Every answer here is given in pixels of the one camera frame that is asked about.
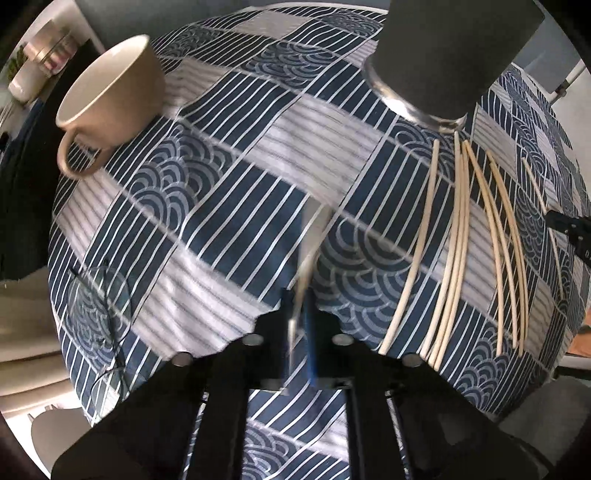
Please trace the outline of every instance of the dark gray cylinder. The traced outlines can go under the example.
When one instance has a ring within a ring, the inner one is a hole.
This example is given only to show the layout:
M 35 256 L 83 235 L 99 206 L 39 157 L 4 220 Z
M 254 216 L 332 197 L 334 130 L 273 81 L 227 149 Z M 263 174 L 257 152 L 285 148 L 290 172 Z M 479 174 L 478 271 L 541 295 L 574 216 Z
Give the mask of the dark gray cylinder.
M 414 109 L 459 119 L 543 19 L 532 0 L 391 0 L 369 63 Z

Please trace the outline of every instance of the green plant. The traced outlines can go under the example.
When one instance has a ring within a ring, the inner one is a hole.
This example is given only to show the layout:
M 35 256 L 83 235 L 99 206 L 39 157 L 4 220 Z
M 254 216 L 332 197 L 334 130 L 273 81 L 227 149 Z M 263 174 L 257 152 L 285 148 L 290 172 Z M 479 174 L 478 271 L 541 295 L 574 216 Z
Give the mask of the green plant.
M 21 69 L 21 67 L 27 61 L 27 56 L 25 55 L 25 53 L 23 51 L 24 48 L 25 48 L 25 45 L 24 44 L 21 45 L 20 48 L 17 50 L 15 56 L 12 57 L 10 60 L 8 60 L 7 77 L 8 77 L 9 82 L 12 81 L 14 76 L 18 73 L 18 71 Z

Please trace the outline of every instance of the silver screw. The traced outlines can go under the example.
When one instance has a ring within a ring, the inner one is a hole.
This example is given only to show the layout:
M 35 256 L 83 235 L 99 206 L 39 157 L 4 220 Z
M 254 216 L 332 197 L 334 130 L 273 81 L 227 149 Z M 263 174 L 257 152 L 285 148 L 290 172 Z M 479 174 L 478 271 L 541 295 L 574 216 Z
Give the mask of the silver screw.
M 174 357 L 172 357 L 171 362 L 176 367 L 188 367 L 193 363 L 193 355 L 191 355 L 189 352 L 175 353 Z
M 420 367 L 423 364 L 423 359 L 418 353 L 407 353 L 402 356 L 402 364 L 407 368 Z
M 259 346 L 265 341 L 262 335 L 258 333 L 249 333 L 242 339 L 242 343 L 246 346 Z
M 333 343 L 338 346 L 348 346 L 353 343 L 353 337 L 351 335 L 347 335 L 346 333 L 337 333 L 333 337 Z

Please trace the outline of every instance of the mug rim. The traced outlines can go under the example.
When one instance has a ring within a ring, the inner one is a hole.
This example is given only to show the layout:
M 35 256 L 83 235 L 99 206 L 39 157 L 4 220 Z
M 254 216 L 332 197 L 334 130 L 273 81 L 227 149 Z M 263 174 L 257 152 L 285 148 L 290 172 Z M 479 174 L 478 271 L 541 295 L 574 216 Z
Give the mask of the mug rim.
M 138 39 L 142 39 L 143 40 L 143 44 L 141 46 L 140 51 L 138 52 L 138 54 L 133 58 L 133 60 L 131 60 L 129 62 L 129 65 L 127 65 L 118 75 L 117 77 L 115 77 L 113 80 L 111 80 L 109 82 L 108 85 L 105 86 L 105 88 L 103 88 L 87 105 L 85 105 L 84 108 L 82 108 L 81 110 L 79 110 L 75 115 L 71 116 L 70 118 L 67 118 L 65 120 L 62 120 L 60 118 L 60 113 L 62 110 L 62 107 L 64 106 L 64 101 L 67 99 L 68 94 L 76 87 L 76 85 L 78 83 L 81 83 L 84 78 L 86 76 L 88 76 L 88 72 L 93 68 L 93 66 L 99 62 L 99 60 L 101 60 L 101 58 L 108 54 L 109 52 L 111 52 L 112 50 L 116 49 L 116 48 L 121 48 L 122 46 L 124 46 L 126 43 L 132 43 L 135 41 L 138 41 Z M 131 67 L 132 65 L 138 60 L 138 58 L 140 57 L 140 55 L 145 52 L 146 48 L 148 47 L 148 45 L 150 44 L 150 37 L 146 34 L 141 34 L 141 35 L 135 35 L 133 37 L 129 37 L 127 39 L 125 39 L 124 41 L 119 42 L 117 45 L 114 45 L 113 47 L 111 47 L 109 50 L 107 50 L 106 52 L 104 52 L 102 55 L 100 55 L 96 60 L 94 60 L 90 65 L 87 66 L 87 68 L 80 74 L 80 76 L 74 81 L 74 83 L 72 83 L 72 85 L 70 86 L 70 88 L 68 89 L 68 91 L 66 92 L 66 94 L 64 95 L 64 98 L 61 100 L 60 106 L 57 109 L 57 113 L 56 113 L 56 125 L 60 128 L 64 128 L 65 126 L 67 126 L 68 124 L 71 124 L 73 121 L 75 121 L 77 118 L 79 118 L 83 113 L 85 113 L 91 106 L 93 106 L 104 94 L 105 92 L 111 88 L 111 86 L 117 81 L 119 80 Z

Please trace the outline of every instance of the round table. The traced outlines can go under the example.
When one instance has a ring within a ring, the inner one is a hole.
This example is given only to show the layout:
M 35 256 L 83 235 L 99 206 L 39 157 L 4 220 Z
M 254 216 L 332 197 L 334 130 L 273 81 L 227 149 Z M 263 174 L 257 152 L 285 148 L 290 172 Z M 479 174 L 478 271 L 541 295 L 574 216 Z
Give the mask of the round table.
M 134 327 L 121 349 L 135 385 L 177 351 L 206 355 L 251 331 L 293 284 L 304 203 L 329 205 L 335 214 L 312 285 L 321 309 L 376 348 L 410 267 L 438 138 L 436 208 L 389 355 L 419 350 L 449 242 L 453 138 L 403 120 L 365 83 L 361 65 L 385 18 L 370 8 L 276 5 L 199 21 L 152 42 L 166 72 L 162 115 L 94 176 L 61 178 L 54 203 L 51 301 L 89 417 L 90 389 L 109 355 L 81 329 L 67 328 L 70 268 L 107 262 L 127 279 Z M 530 326 L 523 356 L 511 348 L 510 322 L 495 356 L 495 266 L 471 170 L 466 276 L 441 374 L 479 409 L 502 415 L 547 379 L 589 303 L 589 270 L 558 233 L 560 299 L 548 230 L 521 159 L 550 208 L 586 216 L 589 198 L 568 137 L 514 66 L 469 112 L 462 138 L 472 142 L 501 208 L 485 150 L 499 163 L 524 247 Z M 70 151 L 75 166 L 91 158 Z M 501 218 L 509 241 L 502 208 Z M 348 477 L 343 395 L 309 386 L 303 345 L 300 339 L 289 395 L 251 394 L 243 468 L 253 478 Z

